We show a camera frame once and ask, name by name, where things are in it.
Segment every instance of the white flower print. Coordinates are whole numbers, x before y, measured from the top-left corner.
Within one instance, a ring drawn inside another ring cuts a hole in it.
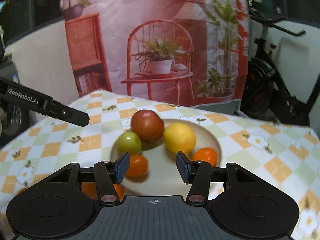
[[[247,139],[247,142],[257,150],[264,150],[269,146],[268,142],[262,136],[250,134],[249,138]]]
[[[64,124],[64,123],[65,123],[65,121],[58,120],[58,119],[56,119],[56,120],[54,121],[54,125],[60,125],[60,124]]]
[[[131,118],[126,118],[121,120],[121,126],[122,127],[130,127]]]
[[[310,127],[306,127],[305,130],[306,130],[306,133],[313,133],[313,129]]]
[[[33,178],[32,167],[24,167],[17,175],[17,181],[19,182],[20,185],[30,182],[32,178]]]
[[[184,120],[184,121],[189,121],[189,122],[193,122],[193,123],[196,123],[196,124],[200,124],[198,122],[198,119],[196,119],[195,117],[193,116],[182,116],[179,118],[180,120]]]
[[[74,107],[74,106],[76,106],[76,101],[73,101],[70,105],[69,105],[69,107]]]
[[[31,138],[31,136],[29,135],[29,131],[20,135],[20,140],[22,140],[24,143],[26,143],[28,140],[30,140],[30,138]]]
[[[304,237],[311,236],[312,232],[317,230],[320,222],[320,215],[316,215],[314,209],[302,209],[298,224],[296,226],[297,233]]]
[[[291,140],[290,145],[296,147],[297,149],[301,149],[301,147],[302,147],[302,144],[300,142],[298,142],[297,140]]]
[[[89,99],[90,103],[100,102],[100,101],[102,101],[102,97],[94,97]]]

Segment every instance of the cherry tomato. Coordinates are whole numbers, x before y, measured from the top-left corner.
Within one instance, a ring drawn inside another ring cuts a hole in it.
[[[113,186],[115,186],[119,199],[122,199],[124,195],[124,188],[121,186],[121,184],[113,184]],[[91,199],[98,199],[97,188],[94,182],[83,182],[81,184],[81,191],[85,193],[87,196],[89,196]]]
[[[210,163],[213,167],[217,164],[217,153],[212,148],[202,148],[197,150],[191,157],[192,161],[205,161]]]
[[[97,188],[94,182],[82,182],[81,191],[85,193],[91,199],[98,199]]]
[[[121,184],[113,184],[113,186],[115,186],[116,192],[119,196],[119,199],[121,200],[123,198],[124,195],[124,188]]]
[[[24,192],[24,191],[27,190],[27,189],[28,189],[28,187],[19,190],[19,192],[17,193],[17,195],[19,195],[20,193]]]
[[[148,160],[141,155],[130,156],[130,166],[126,173],[128,177],[141,177],[148,172]]]

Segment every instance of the yellow lemon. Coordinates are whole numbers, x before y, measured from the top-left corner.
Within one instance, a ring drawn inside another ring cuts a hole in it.
[[[163,142],[172,153],[189,154],[196,145],[194,131],[184,123],[172,123],[163,132]]]

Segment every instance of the table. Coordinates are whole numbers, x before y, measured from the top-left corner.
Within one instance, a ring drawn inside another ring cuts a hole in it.
[[[222,148],[222,166],[235,162],[290,195],[299,205],[295,240],[320,238],[320,143],[311,128],[116,95],[97,90],[71,104],[90,116],[82,128],[48,117],[10,142],[0,152],[0,229],[13,236],[6,220],[8,202],[68,163],[81,167],[110,158],[116,138],[130,128],[131,116],[150,109],[162,118],[184,119],[211,131]],[[210,192],[215,198],[222,185]]]

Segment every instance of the exercise bike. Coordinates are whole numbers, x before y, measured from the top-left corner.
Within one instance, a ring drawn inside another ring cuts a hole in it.
[[[303,30],[294,33],[276,25],[285,20],[285,17],[267,19],[255,8],[249,8],[249,14],[251,20],[263,25],[263,31],[262,36],[254,40],[258,48],[255,57],[248,62],[248,75],[240,107],[241,112],[251,118],[310,126],[309,113],[320,93],[320,75],[307,103],[303,103],[290,94],[271,58],[276,45],[271,43],[270,50],[266,50],[269,28],[276,28],[294,37],[300,37],[306,32]],[[269,109],[274,114],[271,118],[266,114]]]

